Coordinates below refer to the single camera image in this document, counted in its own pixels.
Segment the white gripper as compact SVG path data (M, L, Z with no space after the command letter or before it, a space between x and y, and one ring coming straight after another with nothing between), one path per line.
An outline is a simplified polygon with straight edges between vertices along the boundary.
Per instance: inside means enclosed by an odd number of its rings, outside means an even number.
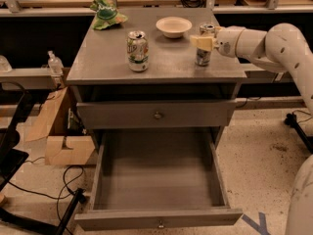
M237 56L237 43L245 28L242 26L216 26L214 30L216 39L210 35L191 35L191 44L208 52L217 48L222 56L235 58Z

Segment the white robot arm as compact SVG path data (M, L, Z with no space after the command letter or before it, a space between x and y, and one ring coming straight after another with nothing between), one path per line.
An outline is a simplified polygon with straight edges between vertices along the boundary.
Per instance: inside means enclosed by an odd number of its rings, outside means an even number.
M289 73L313 115L313 53L296 26L279 23L268 31L218 26L212 33L192 35L190 41L199 49L243 58L266 71ZM313 235L313 155L296 174L285 235Z

